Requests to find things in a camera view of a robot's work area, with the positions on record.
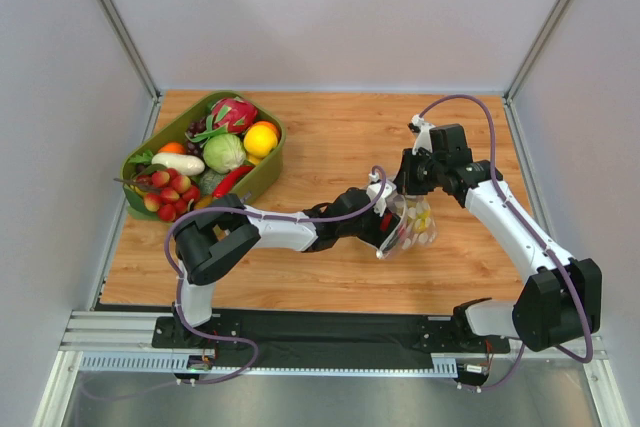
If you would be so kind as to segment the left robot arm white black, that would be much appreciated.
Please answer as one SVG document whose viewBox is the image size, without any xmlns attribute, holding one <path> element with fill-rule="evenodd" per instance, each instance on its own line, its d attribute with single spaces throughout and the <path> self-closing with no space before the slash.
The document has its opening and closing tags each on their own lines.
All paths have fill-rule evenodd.
<svg viewBox="0 0 640 427">
<path fill-rule="evenodd" d="M 356 238 L 384 259 L 403 244 L 406 220 L 404 198 L 380 183 L 350 188 L 332 202 L 296 213 L 259 210 L 227 194 L 185 215 L 167 237 L 175 243 L 175 253 L 167 259 L 178 275 L 174 316 L 182 337 L 218 337 L 210 324 L 215 284 L 250 251 L 316 253 L 342 238 Z"/>
</svg>

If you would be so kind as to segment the fake yellow lemon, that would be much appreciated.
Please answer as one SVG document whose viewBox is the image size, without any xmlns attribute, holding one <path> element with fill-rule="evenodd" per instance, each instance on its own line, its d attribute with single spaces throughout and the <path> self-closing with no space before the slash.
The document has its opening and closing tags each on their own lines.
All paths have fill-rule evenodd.
<svg viewBox="0 0 640 427">
<path fill-rule="evenodd" d="M 250 155 L 265 158 L 278 145 L 278 137 L 271 128 L 255 125 L 246 132 L 243 144 Z"/>
</svg>

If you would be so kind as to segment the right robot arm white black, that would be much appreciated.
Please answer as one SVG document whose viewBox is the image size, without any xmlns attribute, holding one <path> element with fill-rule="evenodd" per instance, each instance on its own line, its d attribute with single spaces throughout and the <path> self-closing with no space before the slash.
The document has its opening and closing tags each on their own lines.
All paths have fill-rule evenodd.
<svg viewBox="0 0 640 427">
<path fill-rule="evenodd" d="M 491 233 L 516 267 L 523 289 L 513 302 L 480 299 L 460 306 L 475 336 L 520 339 L 540 352 L 589 339 L 600 328 L 602 272 L 555 242 L 519 204 L 488 160 L 476 161 L 459 124 L 436 127 L 420 117 L 394 180 L 403 195 L 440 189 Z"/>
</svg>

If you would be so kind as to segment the clear zip top bag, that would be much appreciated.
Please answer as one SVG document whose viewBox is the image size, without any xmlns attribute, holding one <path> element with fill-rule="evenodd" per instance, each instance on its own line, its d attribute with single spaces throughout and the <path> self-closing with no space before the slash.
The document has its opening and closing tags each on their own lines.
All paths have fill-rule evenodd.
<svg viewBox="0 0 640 427">
<path fill-rule="evenodd" d="M 393 243 L 384 252 L 380 252 L 376 249 L 376 257 L 378 259 L 386 259 L 395 254 L 403 253 L 414 246 L 428 247 L 435 240 L 437 237 L 437 228 L 432 209 L 432 223 L 427 231 L 422 233 L 413 232 L 409 226 L 408 211 L 411 207 L 415 207 L 416 205 L 422 205 L 424 208 L 429 207 L 431 209 L 430 204 L 424 196 L 406 197 L 397 195 L 397 203 L 394 213 L 400 216 L 400 224 L 396 229 L 395 236 L 393 237 Z"/>
</svg>

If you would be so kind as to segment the fake red chili pepper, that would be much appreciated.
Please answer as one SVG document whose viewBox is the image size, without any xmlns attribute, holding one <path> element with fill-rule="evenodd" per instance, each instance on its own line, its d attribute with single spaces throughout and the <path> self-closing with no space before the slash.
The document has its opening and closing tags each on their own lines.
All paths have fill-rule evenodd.
<svg viewBox="0 0 640 427">
<path fill-rule="evenodd" d="M 232 170 L 229 174 L 227 174 L 224 179 L 218 184 L 218 186 L 212 192 L 213 198 L 221 198 L 231 192 L 233 187 L 236 185 L 238 181 L 240 181 L 244 176 L 250 173 L 254 169 L 254 165 L 242 165 L 234 170 Z"/>
</svg>

